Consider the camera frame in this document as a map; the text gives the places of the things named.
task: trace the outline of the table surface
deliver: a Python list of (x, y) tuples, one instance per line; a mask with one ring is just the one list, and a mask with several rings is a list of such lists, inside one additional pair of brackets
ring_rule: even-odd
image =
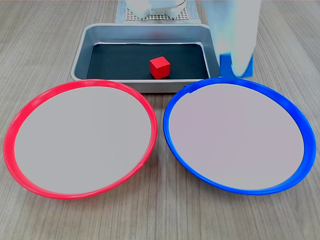
[[(72, 81), (84, 27), (115, 21), (118, 2), (0, 1), (0, 140), (18, 111)], [(200, 18), (206, 17), (200, 1)], [(254, 77), (295, 103), (320, 139), (320, 1), (262, 2)], [(55, 200), (22, 188), (0, 155), (2, 240), (319, 240), (319, 152), (309, 175), (274, 195), (237, 195), (186, 171), (167, 146), (171, 94), (145, 95), (159, 123), (155, 149), (130, 180), (107, 193)]]

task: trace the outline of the metal tray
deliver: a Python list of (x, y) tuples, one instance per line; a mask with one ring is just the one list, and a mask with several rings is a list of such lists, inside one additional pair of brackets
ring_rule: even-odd
[[(190, 45), (197, 44), (201, 46), (204, 64), (208, 78), (220, 76), (220, 69), (216, 59), (213, 47), (210, 29), (204, 24), (114, 24), (98, 23), (85, 28), (81, 41), (74, 59), (71, 70), (72, 78), (84, 80), (88, 78), (88, 72), (93, 56), (93, 50), (96, 45), (120, 45), (120, 44), (142, 44), (142, 45)], [(126, 84), (140, 93), (176, 93), (184, 86), (202, 80), (192, 79), (107, 79), (118, 83)]]

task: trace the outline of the plate rim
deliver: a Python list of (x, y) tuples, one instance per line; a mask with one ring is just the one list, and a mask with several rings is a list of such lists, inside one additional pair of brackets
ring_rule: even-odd
[[(263, 188), (263, 189), (240, 189), (235, 187), (229, 187), (217, 182), (210, 180), (209, 178), (201, 175), (197, 171), (195, 171), (192, 167), (190, 167), (183, 158), (179, 155), (178, 151), (176, 150), (170, 136), (169, 131), (169, 120), (170, 114), (172, 109), (174, 108), (175, 104), (186, 94), (192, 94), (194, 91), (215, 84), (232, 84), (238, 85), (241, 87), (249, 88), (256, 92), (259, 92), (266, 97), (272, 99), (277, 104), (279, 104), (282, 108), (284, 108), (290, 116), (293, 118), (295, 123), (297, 124), (303, 139), (304, 144), (304, 152), (301, 164), (299, 165), (298, 169), (285, 181), (279, 183), (278, 185)], [(285, 191), (289, 188), (292, 188), (299, 182), (301, 182), (310, 172), (311, 168), (314, 165), (317, 153), (317, 144), (315, 134), (312, 130), (310, 123), (308, 122), (307, 118), (304, 114), (294, 105), (289, 99), (281, 95), (280, 93), (276, 92), (275, 90), (261, 85), (257, 82), (245, 80), (245, 79), (228, 79), (225, 77), (214, 77), (204, 79), (198, 82), (191, 83), (186, 85), (183, 89), (177, 92), (173, 98), (170, 100), (169, 104), (167, 105), (164, 116), (163, 116), (163, 133), (166, 139), (166, 142), (175, 156), (175, 158), (194, 176), (201, 179), (202, 181), (210, 184), (216, 188), (232, 192), (235, 194), (242, 194), (242, 195), (270, 195)]]
[[(127, 94), (130, 94), (131, 96), (136, 98), (140, 102), (140, 104), (144, 107), (150, 119), (151, 134), (150, 134), (149, 144), (141, 160), (130, 172), (128, 172), (125, 176), (123, 176), (116, 182), (109, 184), (103, 188), (90, 191), (90, 192), (84, 192), (84, 193), (58, 193), (58, 192), (53, 192), (53, 191), (49, 191), (44, 188), (41, 188), (36, 184), (34, 184), (33, 182), (31, 182), (18, 167), (16, 158), (15, 158), (15, 141), (16, 141), (16, 137), (19, 132), (19, 129), (24, 123), (24, 121), (27, 119), (27, 117), (35, 109), (37, 109), (37, 107), (39, 107), (41, 104), (43, 104), (47, 100), (59, 94), (65, 93), (67, 91), (79, 89), (79, 88), (86, 88), (86, 87), (113, 88), (113, 89), (123, 91)], [(15, 117), (13, 118), (13, 120), (11, 121), (7, 129), (7, 132), (4, 137), (4, 142), (3, 142), (3, 156), (4, 156), (6, 167), (10, 172), (11, 176), (22, 187), (29, 190), (30, 192), (40, 195), (42, 197), (52, 198), (52, 199), (60, 199), (60, 200), (82, 199), (82, 198), (93, 197), (101, 193), (104, 193), (106, 191), (109, 191), (121, 185), (122, 183), (127, 181), (129, 178), (131, 178), (133, 175), (135, 175), (142, 168), (142, 166), (147, 162), (148, 158), (153, 152), (156, 145), (157, 137), (158, 137), (158, 122), (157, 122), (156, 113), (152, 108), (151, 104), (141, 93), (139, 93), (135, 89), (123, 83), (113, 82), (113, 81), (104, 80), (104, 79), (85, 79), (85, 80), (79, 80), (79, 81), (71, 81), (71, 82), (67, 82), (67, 83), (55, 86), (41, 93), (40, 95), (36, 96), (33, 100), (27, 103), (18, 112), (18, 114), (15, 115)]]

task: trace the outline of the tray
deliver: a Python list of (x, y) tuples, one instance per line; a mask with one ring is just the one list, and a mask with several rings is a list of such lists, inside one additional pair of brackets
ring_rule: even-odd
[[(150, 60), (161, 56), (171, 63), (171, 74), (156, 80)], [(204, 24), (92, 24), (82, 34), (71, 70), (75, 81), (105, 79), (140, 93), (176, 93), (219, 75), (211, 32)]]

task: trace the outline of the metal grate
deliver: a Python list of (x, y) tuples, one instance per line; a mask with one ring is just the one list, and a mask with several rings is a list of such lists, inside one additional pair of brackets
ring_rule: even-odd
[(187, 10), (187, 7), (185, 7), (181, 13), (176, 17), (176, 18), (170, 18), (167, 15), (155, 15), (155, 16), (146, 16), (143, 19), (139, 19), (136, 15), (134, 15), (129, 9), (126, 9), (126, 14), (125, 14), (125, 20), (126, 21), (149, 21), (149, 20), (170, 20), (170, 21), (177, 21), (177, 20), (189, 20), (189, 13)]

